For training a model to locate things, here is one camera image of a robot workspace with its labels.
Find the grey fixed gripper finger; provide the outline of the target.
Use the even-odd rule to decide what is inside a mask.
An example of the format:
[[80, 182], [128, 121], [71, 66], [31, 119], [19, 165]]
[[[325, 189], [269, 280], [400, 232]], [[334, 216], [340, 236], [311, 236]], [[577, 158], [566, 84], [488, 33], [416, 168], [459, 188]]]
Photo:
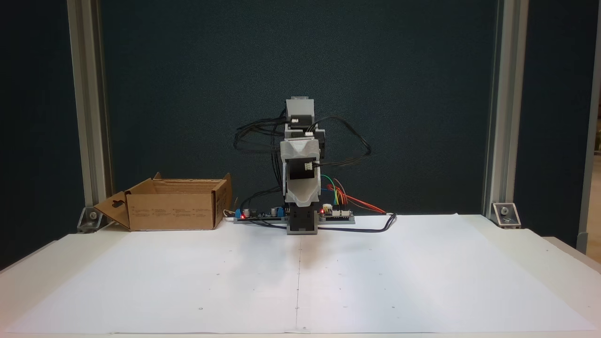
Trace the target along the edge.
[[321, 194], [321, 169], [308, 170], [302, 174], [300, 170], [286, 168], [285, 202], [298, 207], [309, 207], [319, 201]]

